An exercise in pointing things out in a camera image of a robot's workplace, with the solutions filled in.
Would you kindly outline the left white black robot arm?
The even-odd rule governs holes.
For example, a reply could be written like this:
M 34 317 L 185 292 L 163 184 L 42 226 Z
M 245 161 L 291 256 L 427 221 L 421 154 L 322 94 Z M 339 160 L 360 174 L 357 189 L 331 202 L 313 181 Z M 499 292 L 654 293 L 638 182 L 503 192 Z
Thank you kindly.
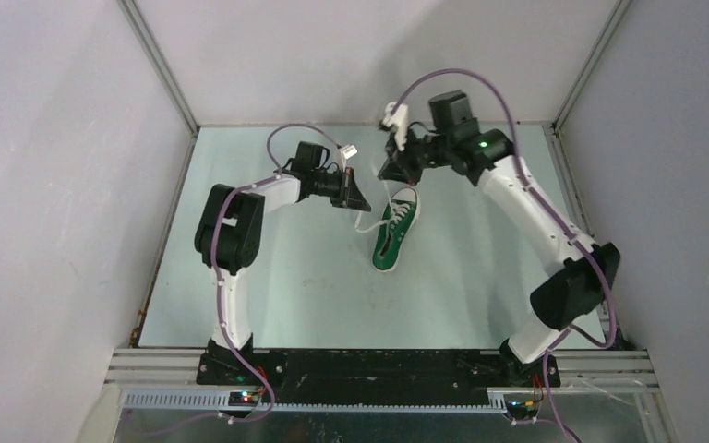
M 212 341 L 229 350 L 220 373 L 233 384 L 253 377 L 255 360 L 243 350 L 253 331 L 247 318 L 245 275 L 258 256 L 264 216 L 309 197 L 326 198 L 334 208 L 370 212 L 371 205 L 347 164 L 354 145 L 338 149 L 342 163 L 333 171 L 321 162 L 324 147 L 302 141 L 285 168 L 242 186 L 215 185 L 209 192 L 194 247 L 215 278 L 217 326 Z

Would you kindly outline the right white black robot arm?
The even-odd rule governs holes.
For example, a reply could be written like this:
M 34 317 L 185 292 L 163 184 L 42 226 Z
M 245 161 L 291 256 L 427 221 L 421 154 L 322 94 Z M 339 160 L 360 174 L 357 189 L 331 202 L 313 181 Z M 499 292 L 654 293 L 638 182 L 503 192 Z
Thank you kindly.
M 482 130 L 464 92 L 442 93 L 429 107 L 434 128 L 419 137 L 410 127 L 407 105 L 386 105 L 379 126 L 389 140 L 379 178 L 416 185 L 425 169 L 449 166 L 495 202 L 527 238 L 547 280 L 531 292 L 525 323 L 500 345 L 499 363 L 489 368 L 522 386 L 541 374 L 545 353 L 575 329 L 576 320 L 605 302 L 620 253 L 557 212 L 514 139 L 498 129 Z

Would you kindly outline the green canvas sneaker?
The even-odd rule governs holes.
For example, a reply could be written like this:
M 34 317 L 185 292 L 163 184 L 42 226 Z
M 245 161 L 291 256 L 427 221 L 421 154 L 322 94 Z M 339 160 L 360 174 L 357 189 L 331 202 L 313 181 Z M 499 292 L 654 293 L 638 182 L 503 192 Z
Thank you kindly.
M 372 266 L 377 271 L 390 272 L 395 269 L 403 242 L 417 222 L 420 210 L 420 197 L 414 187 L 403 187 L 389 198 L 371 257 Z

